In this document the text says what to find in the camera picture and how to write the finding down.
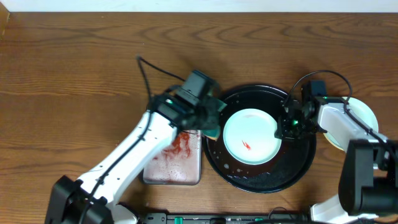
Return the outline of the mint plate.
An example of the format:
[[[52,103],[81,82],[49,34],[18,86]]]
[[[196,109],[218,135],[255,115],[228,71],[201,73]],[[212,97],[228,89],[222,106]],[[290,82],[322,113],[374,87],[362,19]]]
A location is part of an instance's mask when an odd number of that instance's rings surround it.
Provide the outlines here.
[[[223,142],[233,158],[247,165],[269,162],[282,140],[274,136],[276,120],[258,109],[244,109],[230,116],[223,128]]]
[[[379,123],[377,121],[376,115],[367,104],[357,98],[350,98],[348,103],[355,115],[357,115],[374,131],[379,131]],[[343,151],[343,148],[330,133],[324,133],[323,135],[330,144]]]

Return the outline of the green and orange sponge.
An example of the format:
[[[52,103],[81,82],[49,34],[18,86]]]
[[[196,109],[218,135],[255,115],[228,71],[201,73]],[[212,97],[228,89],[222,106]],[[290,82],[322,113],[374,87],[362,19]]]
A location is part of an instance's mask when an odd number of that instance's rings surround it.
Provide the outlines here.
[[[216,129],[206,129],[201,132],[206,138],[216,141],[220,137],[221,128],[217,127]]]

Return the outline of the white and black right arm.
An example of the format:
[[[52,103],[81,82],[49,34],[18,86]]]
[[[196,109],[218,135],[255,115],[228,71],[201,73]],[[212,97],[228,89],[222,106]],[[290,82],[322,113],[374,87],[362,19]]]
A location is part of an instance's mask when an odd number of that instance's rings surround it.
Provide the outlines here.
[[[310,219],[351,223],[397,213],[397,141],[371,129],[341,97],[311,96],[283,107],[275,136],[286,141],[328,133],[345,151],[338,194],[310,208]]]

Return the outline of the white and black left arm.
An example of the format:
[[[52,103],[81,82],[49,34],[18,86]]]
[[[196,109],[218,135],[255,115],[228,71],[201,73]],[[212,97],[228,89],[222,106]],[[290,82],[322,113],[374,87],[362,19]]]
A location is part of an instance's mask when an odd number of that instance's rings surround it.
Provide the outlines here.
[[[141,170],[179,132],[218,127],[225,103],[191,94],[154,96],[133,131],[115,150],[77,180],[62,176],[53,186],[46,223],[137,223],[138,216],[119,203]]]

